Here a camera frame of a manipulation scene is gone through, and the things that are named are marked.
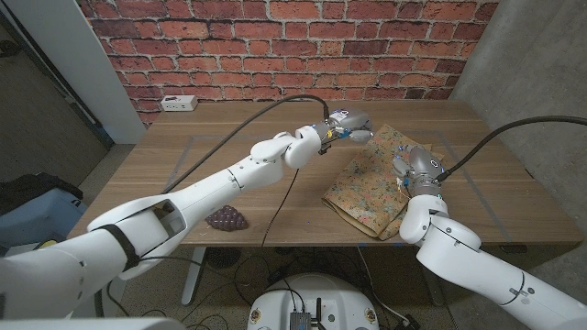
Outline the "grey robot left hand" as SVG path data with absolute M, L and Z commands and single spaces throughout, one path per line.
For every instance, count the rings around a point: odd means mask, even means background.
M 349 138 L 356 143 L 366 143 L 374 133 L 370 116 L 362 110 L 352 108 L 336 109 L 328 119 L 313 125 L 321 138 L 319 154 L 325 154 L 331 143 Z

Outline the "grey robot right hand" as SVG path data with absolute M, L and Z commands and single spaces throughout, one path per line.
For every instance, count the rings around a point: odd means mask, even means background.
M 408 162 L 396 157 L 393 171 L 399 179 L 407 182 L 407 191 L 412 197 L 417 195 L 441 195 L 441 183 L 437 176 L 444 172 L 441 161 L 430 151 L 420 147 L 410 147 Z

